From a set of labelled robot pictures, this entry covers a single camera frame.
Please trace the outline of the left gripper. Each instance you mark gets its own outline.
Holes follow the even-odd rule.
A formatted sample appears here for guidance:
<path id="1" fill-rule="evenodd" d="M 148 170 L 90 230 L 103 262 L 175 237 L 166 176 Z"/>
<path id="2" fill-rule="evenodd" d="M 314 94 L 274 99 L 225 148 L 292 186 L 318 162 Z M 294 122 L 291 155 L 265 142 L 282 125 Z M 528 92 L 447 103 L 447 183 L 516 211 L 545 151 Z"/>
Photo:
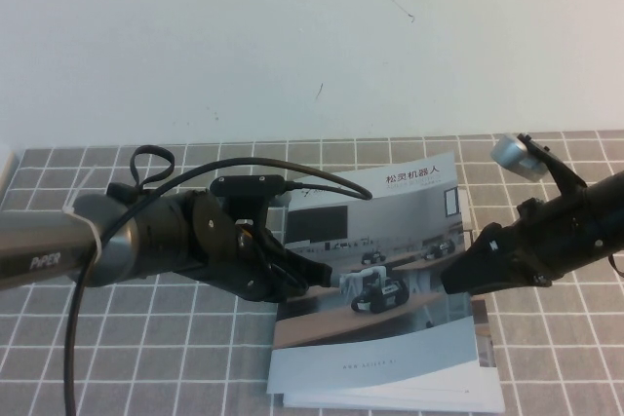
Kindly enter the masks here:
<path id="1" fill-rule="evenodd" d="M 251 302 L 279 303 L 310 286 L 329 287 L 332 268 L 285 248 L 268 234 L 265 246 L 236 224 L 211 193 L 189 199 L 189 254 L 199 263 L 188 276 Z"/>

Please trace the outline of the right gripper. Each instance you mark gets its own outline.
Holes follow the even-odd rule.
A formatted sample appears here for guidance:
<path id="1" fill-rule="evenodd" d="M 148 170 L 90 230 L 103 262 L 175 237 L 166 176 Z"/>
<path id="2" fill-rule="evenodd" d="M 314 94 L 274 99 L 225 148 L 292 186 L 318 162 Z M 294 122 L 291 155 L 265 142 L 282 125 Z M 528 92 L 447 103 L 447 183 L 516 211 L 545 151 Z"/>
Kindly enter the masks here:
<path id="1" fill-rule="evenodd" d="M 531 199 L 508 227 L 490 223 L 441 274 L 447 294 L 476 296 L 552 282 L 605 258 L 605 187 Z"/>

